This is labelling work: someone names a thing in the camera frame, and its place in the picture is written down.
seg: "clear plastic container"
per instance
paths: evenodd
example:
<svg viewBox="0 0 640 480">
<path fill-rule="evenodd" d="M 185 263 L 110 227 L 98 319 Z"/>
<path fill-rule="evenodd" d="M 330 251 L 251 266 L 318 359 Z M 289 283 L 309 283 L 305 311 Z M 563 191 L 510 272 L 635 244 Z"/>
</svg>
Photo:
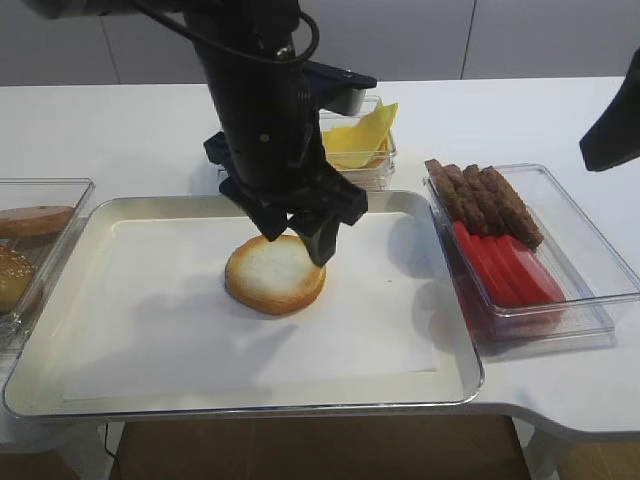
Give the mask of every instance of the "clear plastic container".
<svg viewBox="0 0 640 480">
<path fill-rule="evenodd" d="M 640 279 L 541 165 L 496 167 L 518 192 L 545 239 L 536 257 L 560 285 L 566 301 L 519 308 L 495 305 L 455 239 L 452 223 L 431 183 L 443 247 L 458 297 L 476 341 L 522 342 L 610 334 L 640 300 Z"/>
<path fill-rule="evenodd" d="M 325 132 L 335 127 L 352 127 L 365 115 L 373 112 L 382 101 L 376 96 L 366 96 L 360 107 L 358 115 L 345 117 L 335 113 L 320 112 L 320 129 Z M 361 155 L 362 152 L 332 152 L 327 154 L 330 163 L 338 158 L 348 158 L 350 156 Z M 378 152 L 373 154 L 368 166 L 358 169 L 336 168 L 351 183 L 364 188 L 365 190 L 387 190 L 391 182 L 391 176 L 395 170 L 394 158 L 397 154 L 393 136 L 389 132 L 387 140 L 383 142 Z"/>
<path fill-rule="evenodd" d="M 94 185 L 88 179 L 0 179 L 0 211 L 36 206 L 69 206 L 74 211 L 65 228 L 54 234 L 0 239 L 24 255 L 36 268 L 30 284 L 15 307 L 0 315 L 0 352 L 15 340 L 18 331 L 37 316 L 49 292 L 51 273 L 74 237 L 79 212 Z"/>
</svg>

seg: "white tray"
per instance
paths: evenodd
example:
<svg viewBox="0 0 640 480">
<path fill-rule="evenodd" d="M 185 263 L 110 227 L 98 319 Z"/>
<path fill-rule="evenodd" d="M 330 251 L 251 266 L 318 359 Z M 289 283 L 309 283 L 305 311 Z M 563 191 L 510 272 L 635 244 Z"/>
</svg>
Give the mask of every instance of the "white tray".
<svg viewBox="0 0 640 480">
<path fill-rule="evenodd" d="M 5 387 L 22 416 L 437 407 L 478 392 L 428 202 L 369 194 L 318 300 L 274 319 L 224 291 L 255 236 L 223 197 L 119 199 L 90 217 Z"/>
</svg>

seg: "cable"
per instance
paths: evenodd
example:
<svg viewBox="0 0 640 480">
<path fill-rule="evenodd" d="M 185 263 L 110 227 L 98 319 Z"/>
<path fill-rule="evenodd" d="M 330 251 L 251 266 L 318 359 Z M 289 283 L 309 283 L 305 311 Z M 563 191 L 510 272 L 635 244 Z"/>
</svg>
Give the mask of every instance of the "cable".
<svg viewBox="0 0 640 480">
<path fill-rule="evenodd" d="M 318 45 L 320 44 L 320 29 L 318 28 L 318 24 L 315 22 L 313 18 L 311 18 L 309 14 L 305 12 L 300 12 L 300 18 L 309 26 L 309 29 L 311 30 L 311 41 L 309 42 L 309 46 L 307 47 L 307 49 L 295 58 L 291 58 L 288 60 L 271 60 L 269 58 L 256 57 L 255 55 L 250 55 L 240 50 L 227 47 L 221 43 L 211 40 L 210 38 L 200 35 L 197 32 L 189 30 L 184 25 L 154 10 L 149 5 L 147 5 L 143 0 L 126 0 L 126 1 L 129 4 L 131 4 L 136 10 L 138 10 L 140 13 L 145 14 L 152 20 L 155 20 L 156 22 L 158 22 L 160 25 L 168 28 L 169 30 L 172 30 L 173 32 L 186 38 L 187 40 L 191 40 L 194 43 L 198 43 L 200 45 L 204 45 L 210 48 L 215 48 L 217 50 L 228 53 L 230 55 L 235 55 L 238 57 L 245 58 L 247 60 L 252 60 L 254 62 L 266 63 L 268 65 L 282 65 L 282 66 L 298 65 L 302 62 L 306 62 L 307 60 L 309 60 L 309 58 L 311 58 L 313 53 L 318 48 Z"/>
<path fill-rule="evenodd" d="M 118 470 L 118 477 L 122 480 L 124 477 L 122 476 L 122 469 L 120 468 L 120 461 L 118 460 L 118 455 L 109 450 L 107 446 L 107 439 L 109 438 L 109 424 L 105 423 L 104 425 L 104 451 L 107 455 L 109 455 L 113 459 L 113 464 L 116 466 Z"/>
</svg>

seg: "yellow cheese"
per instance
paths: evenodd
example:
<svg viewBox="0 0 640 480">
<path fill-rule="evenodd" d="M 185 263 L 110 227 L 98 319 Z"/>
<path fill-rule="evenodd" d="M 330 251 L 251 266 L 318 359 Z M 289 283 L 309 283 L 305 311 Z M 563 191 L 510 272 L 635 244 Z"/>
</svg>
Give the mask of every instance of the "yellow cheese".
<svg viewBox="0 0 640 480">
<path fill-rule="evenodd" d="M 367 166 L 387 139 L 397 110 L 397 103 L 379 106 L 353 127 L 336 127 L 323 132 L 322 142 L 329 161 L 347 169 Z"/>
</svg>

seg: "white table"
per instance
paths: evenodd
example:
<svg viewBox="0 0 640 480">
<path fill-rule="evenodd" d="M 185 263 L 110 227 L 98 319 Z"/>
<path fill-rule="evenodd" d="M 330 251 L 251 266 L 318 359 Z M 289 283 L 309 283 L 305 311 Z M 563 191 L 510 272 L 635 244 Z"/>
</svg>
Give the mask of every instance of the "white table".
<svg viewBox="0 0 640 480">
<path fill-rule="evenodd" d="M 383 83 L 398 102 L 393 189 L 424 192 L 422 162 L 541 163 L 640 271 L 640 161 L 585 170 L 578 140 L 620 78 Z M 0 89 L 0 177 L 91 177 L 93 205 L 121 196 L 208 194 L 202 142 L 218 122 L 202 85 Z M 640 438 L 640 318 L 618 345 L 485 364 L 486 383 L 460 414 L 519 417 L 570 442 Z M 7 432 L 2 431 L 0 442 Z"/>
</svg>

